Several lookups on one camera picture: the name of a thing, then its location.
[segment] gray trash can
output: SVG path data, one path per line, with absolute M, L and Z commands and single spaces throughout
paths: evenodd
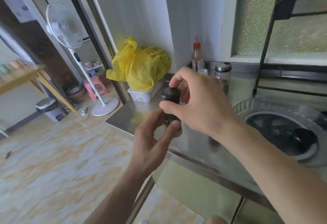
M 36 110 L 47 115 L 54 122 L 59 122 L 63 117 L 66 116 L 63 109 L 59 107 L 57 100 L 54 98 L 45 98 L 38 102 Z

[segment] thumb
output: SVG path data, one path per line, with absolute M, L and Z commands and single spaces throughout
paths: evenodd
M 162 135 L 162 137 L 158 140 L 157 145 L 162 148 L 168 149 L 168 146 L 171 140 L 174 138 L 176 132 L 181 127 L 181 122 L 178 120 L 172 121 L 169 126 L 166 128 L 166 131 Z
M 172 101 L 161 101 L 159 107 L 167 114 L 173 114 L 179 119 L 183 120 L 183 113 L 186 106 L 176 104 Z

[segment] cabinet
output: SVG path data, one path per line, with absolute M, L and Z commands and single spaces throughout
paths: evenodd
M 244 199 L 232 224 L 284 224 L 284 222 L 277 213 Z
M 230 223 L 241 200 L 239 194 L 168 159 L 152 176 L 160 189 L 204 218 L 216 214 Z

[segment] standing fan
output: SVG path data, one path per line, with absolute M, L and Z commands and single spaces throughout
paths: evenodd
M 56 2 L 48 5 L 46 9 L 46 21 L 46 30 L 52 34 L 57 41 L 69 49 L 69 52 L 74 57 L 77 65 L 79 65 L 100 100 L 92 108 L 92 114 L 95 116 L 102 116 L 116 109 L 119 100 L 117 98 L 106 98 L 105 101 L 103 100 L 74 50 L 79 48 L 83 43 L 83 24 L 77 13 L 67 9 L 63 3 Z

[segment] yellow plastic bag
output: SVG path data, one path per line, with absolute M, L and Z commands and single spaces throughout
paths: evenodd
M 157 47 L 139 47 L 133 36 L 125 43 L 113 58 L 107 78 L 127 81 L 135 90 L 150 90 L 170 70 L 168 56 Z

